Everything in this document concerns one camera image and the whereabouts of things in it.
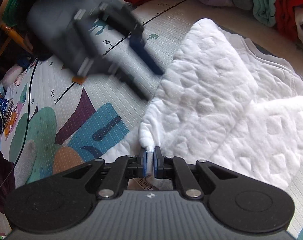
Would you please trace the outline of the white quilted baby garment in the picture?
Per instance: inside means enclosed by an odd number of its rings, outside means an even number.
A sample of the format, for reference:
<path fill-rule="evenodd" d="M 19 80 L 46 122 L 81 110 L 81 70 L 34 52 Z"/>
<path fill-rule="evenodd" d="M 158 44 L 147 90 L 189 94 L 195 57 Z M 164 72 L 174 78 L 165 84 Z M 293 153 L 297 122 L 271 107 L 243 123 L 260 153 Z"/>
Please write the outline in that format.
<path fill-rule="evenodd" d="M 176 51 L 139 126 L 103 159 L 156 147 L 286 189 L 303 161 L 303 81 L 286 60 L 203 18 Z"/>

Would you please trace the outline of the cartoon foam play mat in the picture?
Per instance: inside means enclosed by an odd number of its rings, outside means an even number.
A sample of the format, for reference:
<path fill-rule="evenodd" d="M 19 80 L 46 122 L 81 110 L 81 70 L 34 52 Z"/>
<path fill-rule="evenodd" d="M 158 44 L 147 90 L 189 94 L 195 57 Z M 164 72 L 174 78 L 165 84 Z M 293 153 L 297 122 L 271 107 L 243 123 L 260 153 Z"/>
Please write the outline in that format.
<path fill-rule="evenodd" d="M 222 30 L 248 38 L 261 53 L 286 60 L 303 81 L 303 48 L 238 9 L 207 7 L 197 0 L 159 0 L 134 12 L 146 27 L 148 48 L 165 70 L 191 27 L 208 18 Z M 94 38 L 111 48 L 110 56 L 133 68 L 138 83 L 151 91 L 153 99 L 163 77 L 152 77 L 127 42 L 108 27 L 99 24 Z M 29 69 L 12 99 L 18 116 L 1 135 L 0 151 L 5 161 L 14 164 L 21 148 L 34 141 L 37 153 L 32 165 L 17 167 L 27 172 L 28 182 L 103 157 L 139 126 L 150 104 L 112 78 L 89 77 L 82 86 L 74 85 L 55 57 Z M 284 190 L 295 203 L 288 232 L 303 239 L 303 161 Z"/>

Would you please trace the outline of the red garment in pile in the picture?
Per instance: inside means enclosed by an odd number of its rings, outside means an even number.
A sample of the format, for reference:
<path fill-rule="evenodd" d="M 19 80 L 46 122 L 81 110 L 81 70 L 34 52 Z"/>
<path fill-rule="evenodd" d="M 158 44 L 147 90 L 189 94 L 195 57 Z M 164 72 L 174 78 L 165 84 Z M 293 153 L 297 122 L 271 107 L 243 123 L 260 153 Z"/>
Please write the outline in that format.
<path fill-rule="evenodd" d="M 276 0 L 276 27 L 278 32 L 292 42 L 298 41 L 295 8 L 303 7 L 303 0 Z"/>

